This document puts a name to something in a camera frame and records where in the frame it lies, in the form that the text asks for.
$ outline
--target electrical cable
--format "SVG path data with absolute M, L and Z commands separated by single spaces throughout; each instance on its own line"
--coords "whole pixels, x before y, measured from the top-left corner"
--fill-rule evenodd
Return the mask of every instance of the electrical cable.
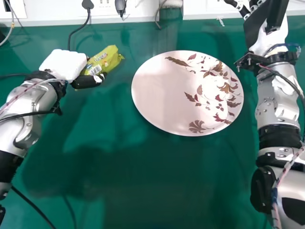
M 295 92 L 298 94 L 299 98 L 301 99 L 302 102 L 302 107 L 303 107 L 303 111 L 305 112 L 305 97 L 303 95 L 303 93 L 300 92 L 300 90 L 297 88 L 297 86 L 295 86 L 290 80 L 288 80 L 285 76 L 283 76 L 282 74 L 280 74 L 278 71 L 274 71 L 268 67 L 265 67 L 261 64 L 258 64 L 258 66 L 260 66 L 263 69 L 268 70 L 269 72 L 271 72 L 274 75 L 277 75 L 279 77 L 281 77 L 286 83 L 288 83 L 294 90 Z M 305 126 L 303 129 L 303 138 L 302 138 L 302 142 L 305 142 Z
M 4 38 L 4 40 L 0 43 L 0 46 L 3 45 L 10 37 L 11 35 L 11 32 L 13 31 L 13 29 L 15 28 L 15 23 L 14 23 L 14 13 L 13 13 L 13 9 L 12 7 L 10 6 L 10 4 L 8 3 L 8 6 L 10 8 L 10 11 L 11 11 L 11 25 L 10 25 L 10 31 L 8 33 L 8 35 Z
M 7 74 L 7 75 L 0 75 L 0 79 L 5 79 L 13 76 L 28 76 L 28 73 L 14 73 L 14 74 Z
M 55 113 L 56 113 L 55 111 L 36 111 L 36 112 L 29 112 L 29 113 L 24 113 L 24 114 L 16 114 L 16 115 L 7 116 L 5 118 L 0 119 L 0 123 L 6 122 L 6 121 L 9 121 L 12 119 L 16 119 L 16 118 L 31 116 L 31 115 L 46 115 L 46 114 L 55 114 Z
M 281 46 L 286 46 L 286 47 L 293 46 L 297 50 L 296 51 L 297 57 L 299 57 L 299 55 L 301 54 L 301 46 L 299 44 L 297 44 L 297 43 L 281 43 L 281 44 L 275 44 L 275 45 L 271 46 L 262 56 L 266 56 L 273 49 L 275 49 L 277 47 L 281 47 Z
M 74 229 L 77 229 L 76 217 L 75 217 L 75 213 L 73 211 L 73 208 L 72 208 L 68 198 L 65 195 L 62 195 L 62 198 L 63 198 L 63 201 L 65 201 L 65 204 L 67 205 L 67 207 L 69 209 L 69 212 L 71 214 L 71 218 L 72 218 L 72 221 L 73 221 Z
M 88 13 L 88 16 L 87 16 L 87 20 L 85 21 L 85 23 L 84 23 L 81 27 L 77 28 L 76 30 L 72 31 L 72 32 L 69 34 L 69 37 L 68 37 L 68 50 L 69 50 L 69 51 L 71 51 L 71 49 L 70 49 L 71 36 L 72 36 L 74 33 L 76 33 L 77 31 L 79 31 L 79 30 L 81 30 L 82 28 L 84 28 L 84 27 L 87 25 L 88 21 L 89 21 L 89 18 L 90 18 L 90 8 L 87 8 L 87 13 Z
M 11 187 L 11 189 L 20 196 L 23 200 L 25 200 L 32 208 L 34 208 L 38 214 L 48 223 L 51 229 L 56 229 L 55 226 L 52 224 L 52 222 L 46 217 L 46 215 L 32 202 L 30 201 L 26 196 L 24 196 L 20 191 L 18 191 L 14 186 Z
M 272 220 L 273 220 L 273 228 L 274 229 L 282 229 L 281 221 L 280 221 L 280 216 L 278 212 L 278 203 L 277 203 L 277 189 L 281 185 L 282 181 L 284 180 L 285 176 L 288 174 L 290 171 L 291 167 L 295 163 L 295 161 L 304 153 L 305 147 L 304 143 L 301 142 L 302 147 L 298 150 L 297 153 L 295 153 L 290 161 L 288 161 L 281 174 L 278 176 L 276 181 L 274 182 L 272 186 L 272 209 L 271 209 L 271 214 L 272 214 Z
M 1 108 L 0 108 L 0 114 L 2 114 L 4 112 L 5 109 L 7 109 L 9 106 L 11 106 L 16 100 L 18 100 L 21 96 L 23 96 L 26 92 L 28 92 L 29 90 L 33 89 L 35 86 L 44 84 L 44 83 L 51 83 L 51 82 L 66 82 L 65 80 L 61 80 L 61 79 L 48 79 L 48 80 L 43 80 L 43 81 L 39 81 L 36 82 L 34 84 L 32 84 L 32 86 L 29 86 L 27 88 L 25 88 L 22 92 L 20 92 L 18 95 L 14 96 L 13 98 L 11 98 L 8 102 L 6 102 Z
M 6 3 L 7 3 L 7 5 L 9 6 L 10 11 L 12 11 L 12 12 L 13 12 L 13 14 L 15 15 L 15 17 L 16 17 L 16 19 L 17 19 L 17 21 L 18 21 L 19 25 L 20 25 L 20 26 L 23 28 L 23 25 L 21 24 L 21 22 L 20 22 L 19 18 L 17 17 L 17 15 L 16 15 L 16 13 L 15 13 L 15 11 L 14 11 L 13 7 L 10 5 L 10 2 L 9 2 L 8 0 L 5 0 L 5 2 L 6 2 Z
M 162 29 L 162 27 L 159 25 L 159 23 L 157 22 L 157 16 L 158 16 L 158 12 L 159 12 L 159 10 L 163 7 L 163 5 L 166 3 L 166 1 L 167 0 L 164 0 L 161 4 L 160 4 L 160 6 L 159 6 L 159 8 L 157 9 L 157 11 L 156 11 L 156 14 L 155 14 L 155 16 L 154 16 L 154 22 L 156 23 L 156 25 L 158 26 L 158 28 L 161 30 Z

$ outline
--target ceramic plate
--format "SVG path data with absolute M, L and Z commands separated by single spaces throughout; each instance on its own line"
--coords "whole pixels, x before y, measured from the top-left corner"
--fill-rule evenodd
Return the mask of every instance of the ceramic plate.
M 132 99 L 154 126 L 176 135 L 203 136 L 238 117 L 244 92 L 236 74 L 220 60 L 173 51 L 152 57 L 138 69 Z

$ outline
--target power plug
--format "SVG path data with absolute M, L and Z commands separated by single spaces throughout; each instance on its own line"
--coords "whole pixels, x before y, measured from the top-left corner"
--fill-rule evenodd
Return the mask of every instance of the power plug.
M 81 5 L 85 8 L 85 9 L 90 9 L 92 10 L 94 8 L 94 4 L 92 3 L 91 0 L 83 0 Z

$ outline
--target yellow snack bag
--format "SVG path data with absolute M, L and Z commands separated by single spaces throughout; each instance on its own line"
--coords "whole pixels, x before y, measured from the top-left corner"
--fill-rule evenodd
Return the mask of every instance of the yellow snack bag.
M 124 57 L 118 53 L 116 45 L 109 45 L 103 51 L 91 57 L 81 75 L 99 75 L 109 73 Z

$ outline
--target green tablecloth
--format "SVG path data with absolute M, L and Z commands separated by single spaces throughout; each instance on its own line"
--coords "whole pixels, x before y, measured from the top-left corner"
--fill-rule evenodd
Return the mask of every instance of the green tablecloth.
M 290 17 L 289 42 L 303 45 L 305 17 Z M 64 202 L 73 207 L 79 229 L 262 229 L 264 216 L 252 207 L 251 176 L 258 137 L 254 109 L 256 81 L 238 73 L 244 106 L 228 128 L 205 137 L 163 132 L 136 110 L 131 82 L 151 57 L 172 50 L 194 50 L 229 65 L 245 52 L 243 21 L 168 20 L 85 27 L 71 46 L 92 56 L 116 44 L 126 60 L 103 86 L 69 87 L 64 115 L 49 115 L 43 135 L 18 169 L 13 183 L 33 200 L 58 229 L 72 229 Z M 77 26 L 17 28 L 0 47 L 0 74 L 37 70 L 53 49 L 67 47 Z M 305 55 L 296 71 L 305 88 Z M 1 103 L 22 77 L 2 80 Z M 43 219 L 11 191 L 1 229 L 47 229 Z

